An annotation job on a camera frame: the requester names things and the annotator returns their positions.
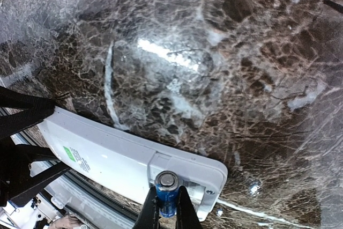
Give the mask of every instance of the marble surface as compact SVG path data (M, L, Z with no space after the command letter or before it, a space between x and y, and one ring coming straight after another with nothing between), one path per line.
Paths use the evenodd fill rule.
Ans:
M204 228L343 227L343 0L0 3L5 86L228 167Z

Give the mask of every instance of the white plastic housing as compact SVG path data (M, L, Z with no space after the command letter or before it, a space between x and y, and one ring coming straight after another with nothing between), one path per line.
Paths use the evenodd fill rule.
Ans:
M227 180L227 168L221 162L122 132L61 108L56 108L39 128L61 161L140 204L162 171L173 171L185 181L200 184L205 187L201 204L197 205L200 221L212 211ZM190 194L191 198L197 196L202 194Z

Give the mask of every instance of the sticker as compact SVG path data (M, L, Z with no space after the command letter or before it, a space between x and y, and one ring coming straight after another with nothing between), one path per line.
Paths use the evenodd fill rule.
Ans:
M189 198L191 199L192 203L196 205L201 205L205 194L205 187L195 182L189 181L183 181L183 185L186 187Z
M66 154L68 155L68 157L70 158L70 160L76 162L75 159L74 159L74 157L73 157L73 155L72 155L72 153L70 152L70 150L69 150L67 147L63 147L63 148L64 148L64 150L66 151Z
M83 157L80 156L79 152L76 149L73 149L72 147L70 149L68 149L67 147L64 147L64 149L66 153L68 154L68 157L72 161L77 162L83 171L89 173L89 171L91 170L89 164Z

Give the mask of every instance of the green label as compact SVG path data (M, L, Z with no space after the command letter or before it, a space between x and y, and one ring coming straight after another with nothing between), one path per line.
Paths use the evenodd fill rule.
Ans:
M72 161L76 162L75 159L74 159L74 157L73 157L73 154L70 152L70 150L69 150L67 147L64 147L64 150L66 151L66 154L68 155L68 157L69 157Z

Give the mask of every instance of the dark brown marble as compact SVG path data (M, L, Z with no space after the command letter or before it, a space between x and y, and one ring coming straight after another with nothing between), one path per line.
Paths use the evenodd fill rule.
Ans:
M341 228L342 5L1 0L0 77L222 161L228 206L204 228Z

